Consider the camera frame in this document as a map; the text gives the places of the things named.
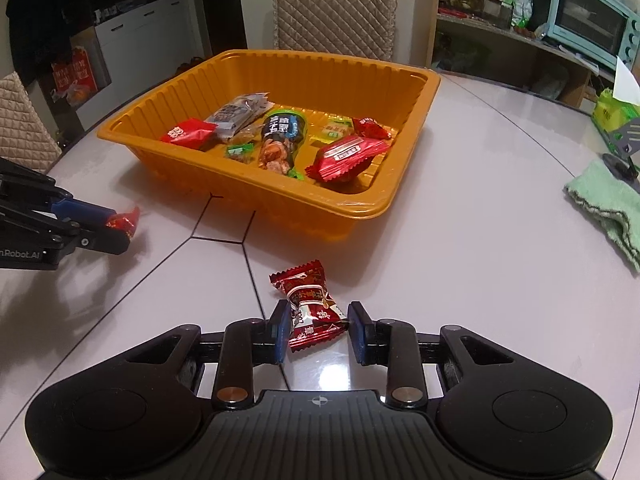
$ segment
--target oven glass door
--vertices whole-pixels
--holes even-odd
[[[560,0],[556,24],[617,56],[626,17],[600,0]]]

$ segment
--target cloth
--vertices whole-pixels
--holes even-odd
[[[60,153],[17,73],[0,79],[0,156],[45,173]]]
[[[9,42],[15,71],[29,86],[51,73],[51,63],[71,63],[71,42],[56,0],[8,0]]]
[[[602,226],[607,236],[640,272],[640,194],[594,160],[564,190]]]
[[[397,0],[273,0],[274,47],[391,61]]]

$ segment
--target green towel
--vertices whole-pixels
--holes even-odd
[[[600,159],[564,190],[595,218],[640,272],[640,195],[616,179]]]

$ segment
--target black jacket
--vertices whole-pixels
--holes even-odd
[[[56,0],[9,0],[6,15],[14,68],[23,85],[50,73],[52,62],[71,62],[68,27]]]

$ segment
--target crosshair logo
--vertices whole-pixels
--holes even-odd
[[[314,403],[316,406],[324,406],[326,403],[329,402],[329,399],[318,395],[317,397],[314,397],[313,399],[311,399],[311,402]]]

